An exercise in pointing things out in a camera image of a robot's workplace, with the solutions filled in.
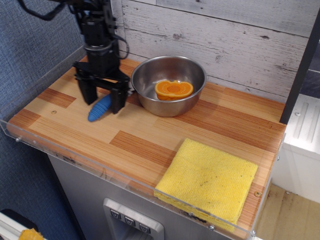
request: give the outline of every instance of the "wood plank wall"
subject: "wood plank wall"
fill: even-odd
[[[210,82],[282,103],[320,7],[319,0],[111,3],[131,59],[185,56],[205,68]]]

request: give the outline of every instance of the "control buttons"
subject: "control buttons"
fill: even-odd
[[[145,225],[142,225],[141,223],[139,223],[139,228],[142,232],[146,233],[146,234],[150,234],[150,228],[145,226]]]
[[[116,218],[116,219],[121,219],[121,215],[119,212],[116,212],[115,210],[110,209],[111,215],[112,217]]]
[[[132,227],[135,227],[136,226],[136,222],[134,220],[132,220],[131,218],[127,217],[127,216],[124,216],[124,220],[125,220],[125,223],[132,226]]]

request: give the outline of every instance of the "stainless steel bowl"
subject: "stainless steel bowl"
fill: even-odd
[[[157,98],[155,85],[163,80],[178,80],[193,85],[193,93],[179,100]],[[142,62],[133,71],[131,83],[142,106],[152,114],[174,117],[192,109],[207,82],[205,70],[195,61],[183,56],[159,56]]]

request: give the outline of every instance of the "wooden shelf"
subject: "wooden shelf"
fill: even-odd
[[[120,68],[131,76],[138,64],[127,59]],[[108,111],[89,122],[92,105],[84,102],[74,74],[70,69],[17,113],[8,130],[16,136],[27,133],[29,141],[79,166],[128,176],[150,186],[145,191],[151,195],[185,138],[251,161],[258,170],[237,225],[252,230],[261,201],[254,193],[264,193],[285,132],[279,123],[284,104],[208,82],[196,106],[181,116],[153,115],[134,93],[118,114]],[[99,97],[107,93],[98,90]]]

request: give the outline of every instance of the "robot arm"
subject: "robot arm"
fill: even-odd
[[[111,109],[116,114],[125,106],[129,80],[119,70],[120,59],[118,40],[126,42],[115,34],[116,19],[112,15],[110,0],[50,0],[59,4],[46,15],[28,9],[24,0],[18,0],[29,14],[42,20],[52,20],[64,7],[75,15],[80,33],[84,37],[84,49],[88,62],[75,62],[75,78],[85,102],[90,105],[97,99],[96,87],[110,90]]]

